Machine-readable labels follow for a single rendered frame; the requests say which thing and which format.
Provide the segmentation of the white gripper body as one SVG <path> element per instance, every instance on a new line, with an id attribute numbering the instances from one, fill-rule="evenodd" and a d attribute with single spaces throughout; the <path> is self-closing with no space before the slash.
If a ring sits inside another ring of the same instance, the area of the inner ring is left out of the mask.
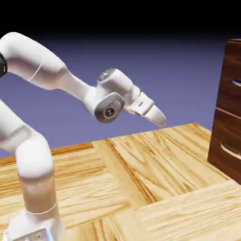
<path id="1" fill-rule="evenodd" d="M 153 105 L 150 108 L 150 110 L 145 114 L 144 118 L 159 127 L 164 127 L 166 125 L 166 116 L 156 105 Z"/>

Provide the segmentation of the dark wood drawer front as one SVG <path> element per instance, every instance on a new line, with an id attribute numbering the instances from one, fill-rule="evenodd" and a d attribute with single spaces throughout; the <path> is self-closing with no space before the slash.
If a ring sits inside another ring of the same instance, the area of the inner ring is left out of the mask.
<path id="1" fill-rule="evenodd" d="M 241 152 L 241 119 L 216 109 L 208 162 L 241 185 L 241 160 L 226 153 L 221 143 Z"/>
<path id="2" fill-rule="evenodd" d="M 241 80 L 241 39 L 226 42 L 216 106 L 241 117 L 241 87 L 232 80 Z"/>

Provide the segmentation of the dark wood cabinet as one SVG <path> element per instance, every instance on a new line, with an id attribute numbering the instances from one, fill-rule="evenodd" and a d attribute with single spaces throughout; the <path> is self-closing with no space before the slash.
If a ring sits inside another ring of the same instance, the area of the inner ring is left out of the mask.
<path id="1" fill-rule="evenodd" d="M 241 39 L 225 45 L 208 162 L 241 185 Z"/>

